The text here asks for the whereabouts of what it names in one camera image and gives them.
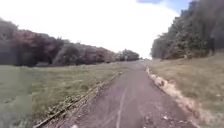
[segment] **path edge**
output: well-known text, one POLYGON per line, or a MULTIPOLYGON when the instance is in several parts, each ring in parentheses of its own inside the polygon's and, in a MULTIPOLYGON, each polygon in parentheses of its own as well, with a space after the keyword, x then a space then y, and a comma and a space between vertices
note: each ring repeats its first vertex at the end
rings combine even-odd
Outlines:
POLYGON ((102 81, 99 84, 96 84, 97 87, 95 89, 89 90, 86 93, 86 95, 81 97, 78 101, 75 101, 74 103, 66 106, 61 111, 58 111, 51 117, 49 117, 49 118, 43 120, 42 122, 40 122, 39 124, 36 124, 35 126, 33 126, 33 128, 44 128, 44 127, 47 128, 49 125, 60 120, 60 118, 68 118, 67 116, 71 115, 71 113, 72 113, 72 115, 77 115, 77 113, 80 110, 82 110, 89 101, 92 101, 97 95, 99 95, 99 93, 101 92, 101 90, 103 88, 109 86, 110 83, 114 79, 116 79, 118 76, 120 76, 121 74, 123 74, 123 72, 118 72, 118 73, 114 74, 113 76, 111 76, 109 79, 102 81))
POLYGON ((196 128, 201 128, 199 122, 209 122, 211 119, 205 119, 203 116, 207 115, 212 118, 211 114, 201 108, 200 104, 197 104, 193 99, 183 96, 180 90, 176 88, 174 82, 169 82, 168 80, 162 78, 161 76, 153 73, 150 68, 146 67, 146 72, 148 76, 153 80, 155 85, 157 85, 164 93, 168 94, 175 100, 177 105, 184 111, 188 116, 188 120, 196 128))

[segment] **road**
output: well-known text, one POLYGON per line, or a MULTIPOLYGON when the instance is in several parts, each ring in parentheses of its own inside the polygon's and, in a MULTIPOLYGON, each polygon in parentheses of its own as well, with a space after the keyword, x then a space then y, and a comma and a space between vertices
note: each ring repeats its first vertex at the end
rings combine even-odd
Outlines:
POLYGON ((132 64, 79 118, 57 127, 71 128, 194 128, 170 96, 161 91, 145 72, 132 64))

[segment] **forest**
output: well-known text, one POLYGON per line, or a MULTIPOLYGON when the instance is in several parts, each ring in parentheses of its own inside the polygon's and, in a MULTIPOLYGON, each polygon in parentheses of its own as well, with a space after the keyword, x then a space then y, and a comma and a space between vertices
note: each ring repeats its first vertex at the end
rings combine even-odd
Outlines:
POLYGON ((154 40, 152 58, 198 58, 224 49, 224 1, 193 0, 168 32, 154 40))
POLYGON ((102 47, 20 30, 12 22, 0 19, 1 65, 66 66, 138 59, 139 54, 131 50, 115 53, 102 47))

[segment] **white sky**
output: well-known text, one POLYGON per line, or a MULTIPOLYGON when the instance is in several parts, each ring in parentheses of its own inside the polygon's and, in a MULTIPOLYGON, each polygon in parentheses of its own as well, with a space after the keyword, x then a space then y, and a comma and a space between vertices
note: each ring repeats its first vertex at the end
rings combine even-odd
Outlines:
POLYGON ((125 48, 148 57, 153 40, 167 31, 178 14, 166 0, 0 0, 0 17, 21 29, 47 33, 73 42, 125 48))

